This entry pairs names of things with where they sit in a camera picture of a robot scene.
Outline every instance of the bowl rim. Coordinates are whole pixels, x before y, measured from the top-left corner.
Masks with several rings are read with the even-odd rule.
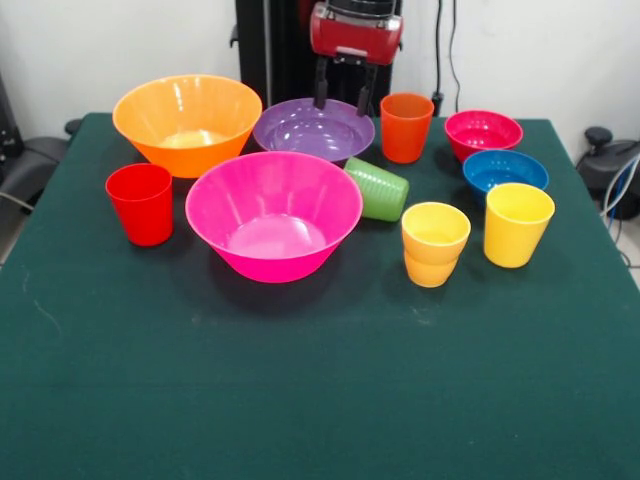
[[[113,111],[111,112],[111,120],[113,122],[113,126],[115,127],[115,129],[118,131],[118,133],[120,135],[122,135],[124,138],[126,138],[127,140],[131,141],[131,142],[135,142],[135,143],[139,143],[140,145],[144,145],[145,147],[152,147],[152,148],[167,148],[167,147],[160,147],[157,143],[149,143],[149,142],[143,142],[140,141],[136,138],[134,138],[131,135],[127,135],[124,133],[123,129],[118,125],[118,122],[116,120],[116,112],[118,111],[118,109],[120,108],[120,106],[122,105],[122,103],[131,95],[133,95],[134,93],[136,93],[137,91],[148,87],[149,85],[153,85],[155,83],[164,83],[164,82],[168,82],[171,80],[178,80],[178,79],[192,79],[195,77],[199,77],[199,78],[209,78],[209,79],[213,79],[213,80],[223,80],[225,82],[229,82],[229,83],[236,83],[239,84],[243,87],[245,87],[246,89],[248,89],[251,94],[253,94],[254,99],[258,100],[258,104],[260,105],[260,112],[257,116],[257,118],[255,119],[255,121],[253,121],[253,123],[250,122],[250,125],[245,128],[244,130],[242,130],[240,133],[237,133],[236,135],[227,138],[226,140],[222,141],[222,142],[217,142],[214,145],[224,145],[228,142],[232,142],[234,140],[236,140],[237,138],[242,137],[243,135],[246,135],[248,133],[250,133],[253,128],[255,127],[256,123],[258,123],[258,120],[260,120],[260,117],[262,116],[262,110],[264,108],[264,105],[262,103],[262,99],[260,98],[260,95],[258,95],[256,93],[256,91],[251,88],[250,86],[239,82],[238,80],[234,80],[233,78],[229,78],[229,77],[223,77],[221,75],[209,75],[206,73],[188,73],[188,74],[183,74],[183,75],[169,75],[166,77],[162,77],[162,78],[156,78],[155,80],[150,80],[148,82],[145,82],[141,85],[138,85],[137,87],[132,88],[131,90],[129,90],[127,93],[125,93],[120,100],[118,100],[118,102],[116,103],[116,105],[113,107]],[[210,148],[213,145],[203,145],[203,146],[199,146],[199,147],[187,147],[187,148],[176,148],[175,150],[199,150],[199,149],[203,149],[203,148]]]
[[[338,238],[336,238],[332,242],[325,244],[323,247],[317,248],[317,249],[312,250],[310,252],[306,252],[304,255],[292,255],[292,256],[288,256],[288,257],[264,258],[264,257],[254,257],[254,256],[249,256],[249,255],[240,255],[237,252],[234,252],[233,250],[230,250],[227,247],[220,245],[219,243],[212,242],[212,241],[208,240],[202,234],[200,229],[195,225],[195,222],[191,219],[191,213],[190,213],[191,208],[190,208],[190,206],[191,206],[191,203],[193,202],[193,196],[195,195],[194,192],[195,192],[196,186],[198,186],[200,184],[200,182],[204,182],[204,180],[209,175],[214,174],[214,172],[217,169],[228,168],[229,165],[232,165],[233,163],[236,163],[236,162],[252,161],[252,159],[254,159],[254,158],[257,158],[258,160],[256,160],[256,161],[259,161],[260,157],[270,156],[270,155],[274,155],[274,154],[284,155],[284,156],[291,156],[291,157],[305,157],[305,161],[316,162],[319,165],[322,164],[322,168],[325,168],[325,166],[326,166],[326,167],[328,167],[330,169],[331,168],[335,168],[339,172],[341,172],[344,175],[344,177],[346,178],[348,184],[351,185],[353,191],[357,194],[355,197],[356,197],[357,202],[358,202],[358,205],[357,205],[358,214],[354,215],[353,222],[349,225],[349,227],[346,229],[346,231],[344,233],[342,233],[340,236],[338,236]],[[309,155],[308,153],[287,152],[287,151],[279,151],[279,150],[268,151],[268,152],[256,152],[256,153],[250,153],[250,154],[247,154],[247,155],[240,155],[238,157],[235,157],[235,158],[232,158],[230,160],[227,160],[227,161],[225,161],[225,162],[223,162],[223,163],[221,163],[219,165],[216,165],[215,167],[207,170],[207,172],[205,172],[203,175],[200,176],[200,178],[198,178],[198,180],[195,181],[195,183],[189,189],[189,193],[187,193],[187,197],[186,197],[185,202],[184,202],[185,214],[187,216],[187,222],[189,223],[189,226],[193,229],[194,232],[196,232],[196,234],[202,240],[204,240],[212,248],[214,248],[215,250],[219,250],[221,252],[224,252],[225,254],[233,255],[235,257],[242,257],[242,258],[248,258],[248,259],[251,259],[251,260],[263,260],[263,261],[292,260],[292,259],[295,259],[295,258],[304,258],[304,257],[308,257],[308,256],[311,256],[311,255],[315,255],[316,253],[320,253],[320,252],[323,252],[323,251],[326,251],[326,250],[331,250],[332,251],[335,247],[340,245],[340,243],[342,243],[342,241],[345,238],[347,238],[347,236],[349,236],[349,234],[356,228],[356,225],[358,225],[358,222],[360,221],[360,218],[362,217],[363,208],[364,208],[364,200],[362,199],[362,194],[360,193],[360,188],[358,187],[358,184],[343,169],[341,169],[337,165],[334,165],[332,162],[329,162],[328,160],[325,160],[324,158],[316,157],[315,155]]]
[[[518,129],[518,138],[517,140],[505,144],[504,146],[500,147],[500,148],[496,148],[496,147],[483,147],[483,146],[478,146],[478,145],[469,145],[466,144],[464,142],[461,142],[460,140],[458,140],[455,135],[453,133],[451,133],[450,129],[449,129],[449,121],[453,118],[456,118],[458,116],[464,115],[464,114],[468,114],[468,113],[484,113],[484,114],[489,114],[489,115],[493,115],[496,117],[501,117],[505,120],[507,120],[509,123],[515,125]],[[449,137],[452,141],[456,142],[459,145],[464,145],[465,147],[468,148],[472,148],[478,151],[486,151],[486,150],[509,150],[511,148],[514,148],[516,145],[518,145],[522,139],[524,138],[524,130],[522,129],[522,125],[520,125],[518,123],[517,120],[507,116],[507,115],[503,115],[502,113],[498,113],[498,112],[494,112],[492,110],[481,110],[481,109],[475,109],[475,110],[463,110],[462,112],[456,112],[453,115],[451,115],[449,118],[447,118],[444,122],[444,131],[447,135],[447,137]]]
[[[481,152],[475,152],[472,155],[469,155],[467,157],[467,159],[465,160],[465,162],[462,164],[462,174],[464,175],[465,180],[469,183],[469,185],[471,185],[474,188],[477,188],[478,190],[484,192],[484,193],[489,193],[489,189],[484,189],[483,187],[481,187],[480,185],[478,185],[476,182],[473,181],[473,176],[471,176],[468,172],[468,169],[471,168],[470,166],[467,165],[467,163],[469,162],[469,160],[471,160],[472,157],[475,157],[476,160],[477,158],[483,157],[485,154],[489,154],[489,153],[494,153],[494,152],[500,152],[500,154],[502,155],[507,155],[507,156],[516,156],[516,157],[520,157],[522,159],[527,160],[528,162],[533,163],[534,165],[537,165],[538,167],[541,168],[542,172],[544,172],[544,186],[539,187],[537,185],[531,185],[530,183],[526,183],[525,185],[531,185],[532,187],[536,187],[539,188],[540,190],[546,190],[547,187],[549,186],[549,172],[547,171],[547,168],[540,163],[540,161],[536,160],[534,157],[532,157],[531,155],[527,155],[526,153],[522,153],[522,152],[516,152],[513,150],[501,150],[501,149],[497,149],[497,148],[492,148],[489,150],[482,150]],[[523,182],[505,182],[505,183],[523,183]]]
[[[263,142],[261,141],[261,139],[258,138],[258,135],[256,135],[256,128],[258,128],[258,124],[264,118],[267,117],[269,111],[272,111],[274,108],[280,107],[282,105],[287,105],[289,103],[301,103],[302,101],[311,101],[312,104],[313,104],[313,97],[302,97],[302,98],[293,98],[291,100],[285,100],[284,102],[279,102],[279,103],[276,103],[274,105],[271,105],[264,112],[262,112],[262,115],[260,115],[260,118],[256,122],[256,124],[254,126],[254,130],[253,130],[253,138],[256,141],[256,143],[258,144],[258,146],[260,146],[260,148],[262,148],[266,152],[291,152],[291,153],[303,153],[304,155],[317,156],[317,155],[313,155],[311,153],[294,152],[292,150],[271,150],[267,145],[264,145]],[[334,103],[334,104],[337,104],[337,105],[344,105],[344,106],[350,107],[351,109],[353,109],[354,113],[356,113],[358,111],[358,109],[356,107],[354,107],[353,105],[351,105],[350,103],[346,103],[346,102],[343,102],[341,100],[335,100],[333,98],[327,98],[326,101],[327,101],[327,103]],[[368,124],[368,127],[369,127],[368,128],[368,132],[367,132],[368,135],[367,135],[367,138],[365,139],[365,142],[364,142],[364,147],[362,147],[362,149],[358,150],[357,152],[351,153],[350,155],[346,156],[345,158],[340,158],[338,160],[328,160],[328,159],[324,158],[323,160],[325,162],[338,163],[338,162],[342,162],[342,161],[348,159],[349,157],[357,157],[358,155],[360,155],[362,152],[364,152],[367,148],[369,148],[371,146],[371,144],[373,143],[373,141],[376,138],[376,126],[373,123],[373,120],[371,119],[371,117],[369,115],[363,115],[361,118],[366,118],[368,120],[367,124]]]

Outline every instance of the red cup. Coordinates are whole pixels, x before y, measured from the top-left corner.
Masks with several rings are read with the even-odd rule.
[[[150,163],[127,165],[107,179],[107,194],[134,245],[159,245],[173,233],[171,182],[167,170]]]
[[[394,93],[380,102],[382,151],[394,163],[420,158],[427,141],[434,105],[415,93]]]

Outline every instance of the ribbed green cup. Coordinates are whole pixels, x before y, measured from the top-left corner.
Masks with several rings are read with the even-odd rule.
[[[356,157],[347,160],[344,170],[360,187],[364,200],[363,217],[387,222],[400,219],[409,194],[406,179]]]

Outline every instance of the orange bowl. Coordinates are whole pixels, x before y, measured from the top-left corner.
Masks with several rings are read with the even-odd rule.
[[[147,160],[174,177],[198,178],[238,156],[262,114],[246,85],[213,75],[145,83],[113,110],[113,124]]]

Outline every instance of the tipped over cup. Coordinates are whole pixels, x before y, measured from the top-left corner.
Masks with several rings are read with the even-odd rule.
[[[524,183],[503,183],[487,194],[484,253],[496,265],[526,265],[555,213],[551,197]]]
[[[409,182],[356,157],[347,160],[345,172],[353,178],[362,194],[362,216],[397,222],[409,194]]]
[[[443,285],[470,233],[467,216],[451,205],[425,202],[409,207],[402,215],[402,243],[411,281],[427,288]]]

